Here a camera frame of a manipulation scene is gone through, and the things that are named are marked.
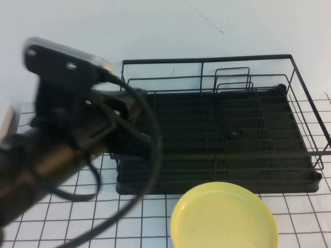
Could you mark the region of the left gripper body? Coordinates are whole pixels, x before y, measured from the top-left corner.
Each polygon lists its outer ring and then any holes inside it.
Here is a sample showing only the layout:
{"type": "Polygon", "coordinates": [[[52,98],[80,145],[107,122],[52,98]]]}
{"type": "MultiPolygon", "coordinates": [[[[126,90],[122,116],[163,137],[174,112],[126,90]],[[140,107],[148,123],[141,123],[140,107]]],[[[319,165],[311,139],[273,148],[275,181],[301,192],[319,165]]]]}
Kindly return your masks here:
{"type": "Polygon", "coordinates": [[[35,101],[36,116],[34,128],[57,132],[76,150],[82,150],[84,138],[75,134],[83,124],[91,120],[91,114],[99,114],[104,127],[95,129],[96,137],[101,137],[117,129],[115,114],[102,102],[101,93],[92,87],[104,83],[96,79],[75,79],[72,82],[52,83],[41,79],[35,101]]]}

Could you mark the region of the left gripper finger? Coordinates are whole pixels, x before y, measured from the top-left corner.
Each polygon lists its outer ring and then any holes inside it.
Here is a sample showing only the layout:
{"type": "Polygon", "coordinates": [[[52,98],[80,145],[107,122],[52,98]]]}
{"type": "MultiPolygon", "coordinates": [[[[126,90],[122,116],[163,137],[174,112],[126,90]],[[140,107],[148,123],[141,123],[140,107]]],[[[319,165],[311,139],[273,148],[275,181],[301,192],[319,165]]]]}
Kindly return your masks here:
{"type": "Polygon", "coordinates": [[[117,156],[150,157],[151,137],[141,133],[132,125],[118,123],[108,139],[108,151],[117,156]]]}
{"type": "Polygon", "coordinates": [[[136,99],[124,90],[117,94],[117,99],[119,101],[117,110],[121,117],[128,122],[135,122],[141,113],[141,107],[136,99]]]}

